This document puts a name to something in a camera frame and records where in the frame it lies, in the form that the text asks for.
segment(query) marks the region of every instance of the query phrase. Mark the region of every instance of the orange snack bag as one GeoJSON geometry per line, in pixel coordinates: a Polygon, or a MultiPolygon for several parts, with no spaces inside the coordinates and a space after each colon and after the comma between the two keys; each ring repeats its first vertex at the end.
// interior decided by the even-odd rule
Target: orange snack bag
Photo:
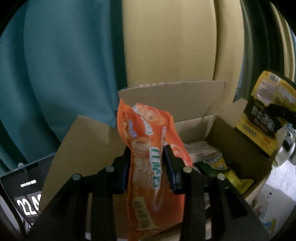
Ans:
{"type": "Polygon", "coordinates": [[[184,195],[175,195],[170,189],[162,161],[164,144],[171,145],[185,165],[192,166],[192,160],[175,130],[173,117],[143,104],[130,107],[120,100],[117,129],[131,149],[127,195],[133,238],[149,237],[180,223],[184,195]]]}

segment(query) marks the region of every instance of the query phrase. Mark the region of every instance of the cardboard box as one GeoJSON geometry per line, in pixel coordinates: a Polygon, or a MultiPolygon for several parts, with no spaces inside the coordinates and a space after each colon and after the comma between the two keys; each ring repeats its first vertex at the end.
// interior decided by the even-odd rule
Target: cardboard box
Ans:
{"type": "MultiPolygon", "coordinates": [[[[223,81],[200,81],[126,89],[118,94],[126,104],[139,102],[169,111],[177,122],[176,129],[183,142],[205,139],[219,148],[233,163],[240,178],[254,180],[253,186],[244,195],[251,203],[269,176],[271,162],[234,129],[245,108],[245,100],[238,100],[217,113],[224,88],[223,81]]],[[[95,174],[111,165],[115,157],[122,155],[124,148],[116,129],[88,117],[77,117],[49,170],[42,190],[40,210],[72,174],[95,174]]],[[[119,238],[125,238],[127,234],[125,198],[124,195],[114,196],[115,225],[119,238]]]]}

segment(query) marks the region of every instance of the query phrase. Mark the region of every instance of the barcode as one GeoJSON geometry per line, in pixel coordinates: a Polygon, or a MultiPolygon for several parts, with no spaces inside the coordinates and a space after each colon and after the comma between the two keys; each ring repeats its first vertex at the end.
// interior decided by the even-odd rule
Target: barcode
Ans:
{"type": "Polygon", "coordinates": [[[278,84],[279,81],[280,81],[280,79],[281,79],[280,77],[276,76],[276,75],[273,74],[273,73],[270,73],[268,78],[269,78],[271,81],[275,82],[276,84],[278,84]]]}

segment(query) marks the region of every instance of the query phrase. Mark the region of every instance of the dark green curtain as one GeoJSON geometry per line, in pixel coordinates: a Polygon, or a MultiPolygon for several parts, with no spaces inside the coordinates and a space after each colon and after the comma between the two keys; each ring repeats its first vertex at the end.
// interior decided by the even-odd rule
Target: dark green curtain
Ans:
{"type": "Polygon", "coordinates": [[[77,115],[116,125],[121,1],[29,0],[0,37],[0,174],[57,151],[77,115]]]}

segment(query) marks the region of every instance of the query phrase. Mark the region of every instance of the screw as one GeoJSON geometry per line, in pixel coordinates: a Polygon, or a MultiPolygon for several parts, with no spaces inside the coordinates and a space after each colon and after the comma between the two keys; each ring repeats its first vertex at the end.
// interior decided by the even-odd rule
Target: screw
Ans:
{"type": "Polygon", "coordinates": [[[115,168],[113,166],[107,166],[105,170],[106,172],[114,172],[115,168]]]}
{"type": "Polygon", "coordinates": [[[188,166],[185,166],[185,167],[183,167],[183,172],[185,172],[185,173],[191,173],[192,172],[192,168],[191,167],[188,167],[188,166]]]}
{"type": "Polygon", "coordinates": [[[80,178],[81,178],[81,176],[80,176],[79,174],[74,174],[74,175],[72,176],[72,179],[73,179],[74,181],[78,181],[78,180],[80,180],[80,178]]]}
{"type": "Polygon", "coordinates": [[[226,176],[225,176],[223,173],[219,173],[219,174],[217,175],[217,178],[218,178],[219,180],[223,181],[223,180],[225,180],[226,176]]]}

